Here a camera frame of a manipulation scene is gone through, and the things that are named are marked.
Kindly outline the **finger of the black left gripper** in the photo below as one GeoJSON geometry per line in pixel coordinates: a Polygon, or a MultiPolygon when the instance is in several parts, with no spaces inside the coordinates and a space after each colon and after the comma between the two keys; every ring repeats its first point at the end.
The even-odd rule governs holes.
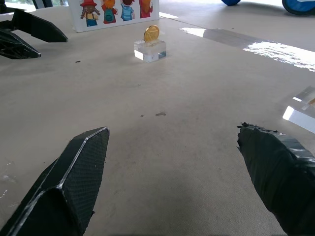
{"type": "Polygon", "coordinates": [[[53,23],[20,9],[15,9],[11,30],[20,30],[45,42],[67,42],[67,36],[53,23]]]}
{"type": "Polygon", "coordinates": [[[34,59],[41,53],[22,40],[19,36],[6,30],[0,30],[0,55],[9,59],[34,59]]]}

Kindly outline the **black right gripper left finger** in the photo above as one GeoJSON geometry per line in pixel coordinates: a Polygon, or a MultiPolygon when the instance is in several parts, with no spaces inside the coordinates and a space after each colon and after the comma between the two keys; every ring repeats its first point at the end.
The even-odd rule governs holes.
{"type": "Polygon", "coordinates": [[[74,137],[38,177],[2,236],[82,236],[94,214],[110,131],[89,130],[74,137]]]}

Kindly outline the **taped black right gripper right finger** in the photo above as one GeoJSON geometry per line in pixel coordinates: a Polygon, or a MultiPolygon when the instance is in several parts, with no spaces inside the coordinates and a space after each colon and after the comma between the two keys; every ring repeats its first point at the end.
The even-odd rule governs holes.
{"type": "Polygon", "coordinates": [[[242,123],[238,150],[265,207],[290,236],[315,234],[315,157],[292,136],[242,123]]]}

